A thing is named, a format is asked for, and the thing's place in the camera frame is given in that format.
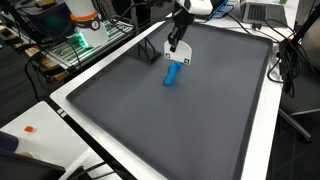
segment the desk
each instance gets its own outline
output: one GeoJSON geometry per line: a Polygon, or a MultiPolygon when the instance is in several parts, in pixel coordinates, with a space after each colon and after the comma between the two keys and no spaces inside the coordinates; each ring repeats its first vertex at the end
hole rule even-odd
{"type": "MultiPolygon", "coordinates": [[[[65,180],[79,166],[89,168],[103,160],[74,132],[66,122],[45,102],[40,102],[0,129],[19,138],[15,153],[28,152],[35,159],[65,168],[60,178],[65,180]],[[34,131],[24,131],[33,126],[34,131]]],[[[88,174],[97,177],[113,170],[103,165],[88,174]]],[[[104,178],[119,180],[117,174],[104,178]]]]}
{"type": "MultiPolygon", "coordinates": [[[[294,26],[298,3],[299,0],[290,0],[286,5],[286,16],[290,27],[294,26]]],[[[240,15],[239,5],[233,12],[233,14],[237,13],[240,15]]],[[[134,44],[142,40],[161,24],[162,23],[157,23],[153,25],[139,36],[135,37],[130,42],[105,57],[99,63],[52,93],[50,96],[53,101],[55,101],[66,113],[68,113],[68,115],[70,115],[80,126],[82,126],[93,138],[95,138],[114,158],[116,158],[125,168],[127,168],[128,171],[130,171],[136,178],[146,180],[164,179],[164,177],[144,163],[128,149],[126,149],[122,144],[101,129],[98,125],[90,121],[90,119],[85,117],[81,112],[75,109],[66,100],[66,96],[80,84],[88,80],[114,59],[119,57],[122,53],[127,51],[134,44]]],[[[207,22],[207,24],[217,27],[238,27],[238,24],[229,18],[212,20],[207,22]]],[[[266,27],[263,27],[262,31],[271,34],[271,31],[266,27]]],[[[286,35],[291,34],[287,29],[281,29],[280,31],[286,35]]],[[[281,85],[270,82],[265,76],[244,164],[242,174],[243,180],[262,180],[266,177],[278,114],[278,107],[280,103],[281,90],[281,85]]]]}

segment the black cable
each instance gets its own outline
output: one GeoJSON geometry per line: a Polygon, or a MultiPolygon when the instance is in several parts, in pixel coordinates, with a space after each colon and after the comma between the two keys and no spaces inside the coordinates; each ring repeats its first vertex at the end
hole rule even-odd
{"type": "Polygon", "coordinates": [[[106,177],[106,176],[109,176],[110,174],[114,174],[114,173],[115,173],[115,172],[113,171],[113,172],[106,173],[106,174],[101,175],[101,176],[94,177],[94,178],[92,178],[92,179],[100,179],[100,178],[102,178],[102,177],[106,177]]]}
{"type": "Polygon", "coordinates": [[[67,41],[67,44],[72,48],[72,50],[73,50],[74,54],[75,54],[75,55],[76,55],[76,57],[77,57],[77,60],[78,60],[78,64],[79,64],[80,71],[81,71],[81,72],[83,72],[83,68],[82,68],[81,61],[80,61],[80,58],[79,58],[79,56],[78,56],[77,51],[74,49],[74,47],[72,46],[72,44],[71,44],[71,43],[69,43],[68,41],[67,41]]]}
{"type": "Polygon", "coordinates": [[[88,169],[85,169],[85,170],[79,172],[77,175],[74,175],[73,177],[67,178],[67,180],[76,180],[78,177],[82,176],[83,174],[88,173],[88,172],[90,172],[90,171],[92,171],[94,169],[97,169],[98,167],[103,166],[105,164],[107,164],[107,163],[106,162],[102,162],[102,163],[96,164],[96,165],[94,165],[94,166],[92,166],[92,167],[90,167],[88,169]]]}
{"type": "Polygon", "coordinates": [[[112,15],[111,15],[111,8],[110,8],[110,5],[109,5],[109,2],[107,0],[103,0],[103,2],[107,5],[107,8],[108,8],[108,12],[110,13],[110,15],[108,14],[108,12],[106,12],[104,9],[104,6],[102,4],[102,1],[101,0],[97,0],[97,3],[98,3],[98,6],[100,6],[100,9],[101,9],[101,13],[103,13],[105,15],[105,17],[107,17],[107,19],[110,21],[112,18],[112,15]]]}
{"type": "Polygon", "coordinates": [[[296,32],[295,32],[290,26],[288,26],[287,24],[285,24],[285,23],[283,23],[283,22],[281,22],[281,21],[279,21],[279,20],[276,20],[276,19],[266,19],[266,22],[268,22],[268,21],[274,21],[274,22],[280,23],[280,24],[286,26],[288,29],[290,29],[290,31],[292,32],[293,35],[296,34],[296,32]]]}
{"type": "Polygon", "coordinates": [[[148,3],[146,3],[146,2],[141,2],[141,3],[135,3],[135,4],[131,5],[127,10],[124,11],[124,13],[121,14],[121,16],[114,23],[121,21],[125,15],[127,15],[129,12],[131,12],[131,9],[133,9],[137,6],[145,6],[147,4],[148,3]]]}
{"type": "MultiPolygon", "coordinates": [[[[242,29],[242,27],[226,27],[226,28],[224,28],[224,29],[242,29]]],[[[253,30],[253,31],[255,31],[255,32],[258,32],[258,33],[260,33],[260,34],[263,34],[263,35],[269,37],[270,39],[274,40],[274,41],[272,41],[273,43],[280,43],[279,40],[277,40],[276,38],[272,37],[271,35],[269,35],[269,34],[267,34],[267,33],[265,33],[265,32],[262,32],[262,31],[260,31],[260,30],[251,29],[251,28],[246,28],[246,29],[247,29],[247,30],[253,30]]]]}
{"type": "Polygon", "coordinates": [[[36,54],[34,54],[33,56],[31,56],[31,57],[28,59],[27,63],[24,65],[24,72],[26,73],[26,75],[27,75],[27,77],[28,77],[28,79],[29,79],[29,81],[30,81],[30,84],[31,84],[31,86],[32,86],[34,95],[35,95],[35,97],[36,97],[36,99],[37,99],[38,102],[40,102],[40,98],[39,98],[39,95],[38,95],[36,86],[34,85],[34,82],[33,82],[32,78],[31,78],[31,76],[30,76],[30,74],[29,74],[29,72],[28,72],[28,65],[29,65],[31,59],[33,59],[35,56],[38,56],[39,54],[41,54],[41,51],[38,52],[38,53],[36,53],[36,54]]]}
{"type": "Polygon", "coordinates": [[[38,79],[38,81],[39,81],[40,86],[41,86],[44,90],[46,90],[47,92],[50,92],[50,91],[49,91],[49,89],[47,89],[47,87],[42,83],[42,81],[41,81],[41,79],[40,79],[40,68],[41,68],[41,65],[42,65],[44,59],[47,57],[48,53],[54,48],[55,45],[56,45],[56,44],[54,43],[54,44],[47,50],[47,52],[45,52],[45,53],[43,54],[43,56],[41,57],[41,60],[39,61],[38,67],[37,67],[37,79],[38,79]]]}
{"type": "Polygon", "coordinates": [[[239,26],[248,34],[252,35],[245,27],[242,26],[242,24],[233,16],[231,16],[230,14],[227,14],[227,16],[231,17],[235,22],[237,22],[239,24],[239,26]]]}
{"type": "MultiPolygon", "coordinates": [[[[103,5],[102,5],[101,3],[98,3],[98,5],[101,7],[101,10],[103,11],[102,13],[104,13],[104,14],[106,15],[107,13],[105,12],[105,8],[103,7],[103,5]]],[[[144,23],[147,22],[147,21],[151,21],[152,19],[154,19],[154,20],[156,20],[156,21],[154,21],[154,22],[151,21],[150,23],[145,24],[144,26],[142,26],[142,27],[140,27],[140,28],[135,27],[135,26],[133,25],[133,27],[135,27],[136,29],[135,29],[134,31],[130,31],[130,32],[126,32],[126,31],[124,31],[123,29],[121,29],[121,28],[118,27],[117,22],[119,22],[119,20],[120,20],[121,18],[119,18],[117,21],[114,21],[114,20],[112,20],[112,19],[110,18],[109,22],[110,22],[112,25],[114,25],[114,27],[117,28],[120,32],[122,32],[122,33],[124,33],[124,34],[134,34],[134,33],[136,33],[136,32],[139,32],[139,31],[144,30],[145,28],[148,28],[149,26],[151,26],[151,25],[153,25],[153,24],[155,24],[155,23],[172,19],[172,18],[176,17],[177,15],[179,15],[181,12],[182,12],[182,9],[178,10],[177,12],[175,12],[175,13],[174,13],[172,16],[170,16],[170,17],[149,18],[149,19],[145,20],[144,22],[142,22],[141,24],[144,24],[144,23]]]]}
{"type": "Polygon", "coordinates": [[[23,40],[21,39],[21,31],[20,31],[20,28],[19,28],[19,26],[18,26],[18,22],[17,22],[16,18],[14,18],[14,17],[13,17],[13,20],[14,20],[14,24],[15,24],[16,27],[17,27],[19,40],[20,40],[20,42],[23,44],[23,40]]]}
{"type": "Polygon", "coordinates": [[[236,5],[229,5],[229,4],[226,5],[228,7],[232,7],[232,9],[228,12],[223,12],[223,11],[219,10],[219,12],[222,12],[224,14],[221,17],[213,17],[212,19],[222,19],[222,18],[226,17],[228,14],[230,14],[233,10],[235,10],[238,7],[238,4],[239,4],[239,2],[237,1],[236,5]]]}
{"type": "MultiPolygon", "coordinates": [[[[293,80],[297,78],[301,73],[301,62],[305,63],[306,66],[313,71],[313,73],[315,73],[316,75],[317,73],[313,69],[305,50],[300,44],[296,46],[293,45],[291,43],[291,40],[289,40],[275,28],[273,28],[268,23],[268,20],[266,20],[265,22],[270,29],[272,29],[274,32],[278,33],[280,36],[284,38],[284,40],[279,44],[279,59],[274,64],[274,66],[268,71],[267,77],[269,80],[273,82],[284,83],[284,91],[287,94],[289,94],[290,97],[293,98],[295,93],[293,80]],[[280,64],[280,76],[282,77],[282,81],[276,81],[272,79],[270,76],[270,74],[278,64],[280,64]]],[[[292,31],[292,35],[294,35],[295,32],[290,27],[288,28],[292,31]]]]}

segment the laptop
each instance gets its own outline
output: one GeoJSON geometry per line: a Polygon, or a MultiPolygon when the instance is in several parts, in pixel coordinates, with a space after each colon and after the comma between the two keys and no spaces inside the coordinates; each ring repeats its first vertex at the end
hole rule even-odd
{"type": "Polygon", "coordinates": [[[274,19],[276,21],[268,21],[273,27],[287,27],[287,19],[282,5],[265,4],[247,2],[240,0],[242,21],[249,24],[262,24],[266,25],[265,20],[274,19]]]}

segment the blue object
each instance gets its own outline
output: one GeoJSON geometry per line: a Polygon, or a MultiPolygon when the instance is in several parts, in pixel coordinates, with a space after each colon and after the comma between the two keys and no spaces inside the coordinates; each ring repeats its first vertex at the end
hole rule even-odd
{"type": "Polygon", "coordinates": [[[177,71],[181,68],[182,64],[180,62],[175,62],[175,63],[172,63],[170,64],[169,66],[169,73],[166,77],[166,79],[164,80],[164,84],[166,86],[170,86],[175,77],[176,77],[176,74],[177,74],[177,71]]]}
{"type": "Polygon", "coordinates": [[[14,152],[19,144],[19,139],[15,136],[0,131],[0,149],[14,152]]]}

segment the blue foam block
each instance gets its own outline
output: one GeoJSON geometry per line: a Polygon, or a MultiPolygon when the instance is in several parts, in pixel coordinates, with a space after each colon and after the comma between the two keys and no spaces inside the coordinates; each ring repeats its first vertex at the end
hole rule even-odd
{"type": "Polygon", "coordinates": [[[175,63],[172,63],[170,64],[169,66],[169,73],[166,77],[166,79],[164,80],[164,84],[166,86],[170,86],[175,77],[176,77],[176,74],[177,74],[177,71],[181,68],[182,64],[180,62],[175,62],[175,63]]]}

